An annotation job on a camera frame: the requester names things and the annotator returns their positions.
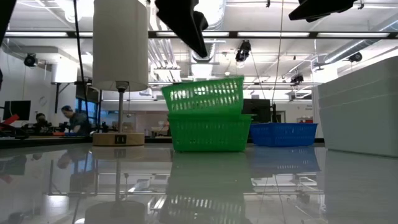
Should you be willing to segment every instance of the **green basket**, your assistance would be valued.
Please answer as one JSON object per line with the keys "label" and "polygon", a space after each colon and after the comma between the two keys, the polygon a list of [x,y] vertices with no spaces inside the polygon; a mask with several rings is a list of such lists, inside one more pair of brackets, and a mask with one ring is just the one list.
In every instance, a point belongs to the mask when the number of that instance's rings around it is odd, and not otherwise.
{"label": "green basket", "polygon": [[241,114],[243,77],[171,85],[162,93],[171,114]]}
{"label": "green basket", "polygon": [[246,149],[251,115],[170,114],[174,150],[239,152]]}

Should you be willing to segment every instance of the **white cylinder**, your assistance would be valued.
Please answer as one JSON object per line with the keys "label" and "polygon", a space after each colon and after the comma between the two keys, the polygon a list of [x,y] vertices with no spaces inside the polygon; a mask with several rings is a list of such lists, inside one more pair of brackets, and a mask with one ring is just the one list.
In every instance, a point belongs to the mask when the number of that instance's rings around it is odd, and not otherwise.
{"label": "white cylinder", "polygon": [[93,86],[116,91],[116,81],[131,91],[148,87],[147,9],[138,0],[95,0]]}

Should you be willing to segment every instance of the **stacked baskets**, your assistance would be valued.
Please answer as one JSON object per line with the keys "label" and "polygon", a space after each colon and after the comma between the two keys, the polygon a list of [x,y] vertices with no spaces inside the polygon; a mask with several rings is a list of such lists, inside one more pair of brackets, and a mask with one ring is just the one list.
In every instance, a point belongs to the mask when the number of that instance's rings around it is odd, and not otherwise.
{"label": "stacked baskets", "polygon": [[176,151],[243,151],[250,115],[241,115],[243,77],[162,89]]}

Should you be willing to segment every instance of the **ceiling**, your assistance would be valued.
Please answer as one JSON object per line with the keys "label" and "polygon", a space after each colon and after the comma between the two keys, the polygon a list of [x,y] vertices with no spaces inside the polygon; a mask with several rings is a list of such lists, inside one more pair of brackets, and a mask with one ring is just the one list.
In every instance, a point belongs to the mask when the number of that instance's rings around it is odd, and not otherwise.
{"label": "ceiling", "polygon": [[[90,5],[93,0],[81,0]],[[290,21],[289,13],[298,6],[296,0],[271,1],[270,8],[266,8],[266,1],[255,0],[227,0],[223,26],[221,30],[256,30],[256,31],[377,31],[373,27],[382,23],[386,19],[397,15],[398,20],[398,1],[394,0],[374,0],[364,1],[365,7],[358,10],[358,4],[352,9],[341,13],[332,14],[324,19],[313,23],[305,21]],[[75,25],[65,19],[65,11],[57,7],[55,1],[18,1],[12,15],[10,30],[39,30],[39,31],[61,31],[74,30]],[[93,18],[92,10],[82,12],[83,18],[79,21],[82,31],[92,31]],[[234,61],[236,49],[242,42],[241,39],[219,39],[222,43],[216,45],[216,56],[213,63],[212,75],[225,75],[226,72],[238,75],[245,75],[245,82],[255,82],[258,77],[261,81],[273,83],[278,74],[278,82],[281,77],[286,78],[293,75],[288,73],[303,60],[313,59],[316,54],[328,54],[351,40],[337,39],[252,39],[252,55],[245,61],[243,68],[237,68]],[[8,46],[23,47],[57,47],[74,58],[77,57],[77,47],[75,39],[8,39]],[[396,40],[382,40],[364,50],[361,53],[364,63],[369,58],[387,52],[397,46]],[[190,49],[179,39],[171,39],[172,49],[181,68],[181,77],[191,75]],[[89,52],[83,56],[83,62],[90,76],[92,57],[92,40],[84,39],[81,43],[82,52]],[[352,64],[349,62],[336,63],[338,71],[347,73],[351,70]],[[310,63],[306,63],[302,71],[306,82],[312,82],[312,71]]]}

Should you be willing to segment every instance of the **white box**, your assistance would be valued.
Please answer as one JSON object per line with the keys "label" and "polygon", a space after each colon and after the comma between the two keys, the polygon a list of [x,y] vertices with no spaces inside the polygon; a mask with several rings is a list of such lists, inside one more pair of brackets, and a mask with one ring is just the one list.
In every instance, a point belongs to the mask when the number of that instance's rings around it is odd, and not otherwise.
{"label": "white box", "polygon": [[329,149],[398,157],[398,57],[318,86]]}

